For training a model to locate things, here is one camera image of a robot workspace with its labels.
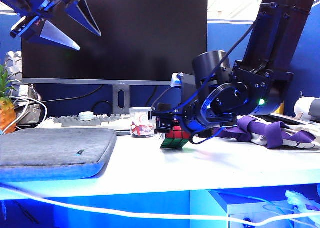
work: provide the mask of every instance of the black monitor screen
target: black monitor screen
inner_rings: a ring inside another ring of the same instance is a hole
[[[80,51],[22,41],[23,78],[169,81],[207,51],[208,0],[86,0],[98,37],[64,13],[52,23]]]

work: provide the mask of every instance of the desk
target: desk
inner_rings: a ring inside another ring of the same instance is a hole
[[[268,150],[214,138],[183,150],[161,150],[159,136],[119,136],[106,170],[97,178],[10,182],[42,197],[270,187],[320,183],[320,153]],[[0,200],[22,198],[1,191]]]

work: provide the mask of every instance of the purple strap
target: purple strap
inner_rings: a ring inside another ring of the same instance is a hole
[[[265,136],[268,149],[282,146],[284,140],[297,143],[311,143],[316,139],[315,136],[304,130],[290,135],[282,131],[282,128],[288,127],[281,121],[264,124],[250,116],[245,116],[237,121],[236,127],[224,129],[217,137],[235,138],[238,142],[250,142],[252,139],[251,133],[254,133]]]

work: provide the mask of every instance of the white keyboard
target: white keyboard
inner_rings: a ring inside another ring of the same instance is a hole
[[[130,115],[94,115],[92,120],[79,120],[77,115],[50,117],[39,124],[37,129],[65,129],[65,128],[107,128],[117,131],[117,135],[130,135]]]

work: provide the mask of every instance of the green led light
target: green led light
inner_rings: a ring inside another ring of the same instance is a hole
[[[264,99],[261,99],[261,100],[259,101],[259,106],[263,106],[265,103],[266,103],[266,101],[265,101]]]

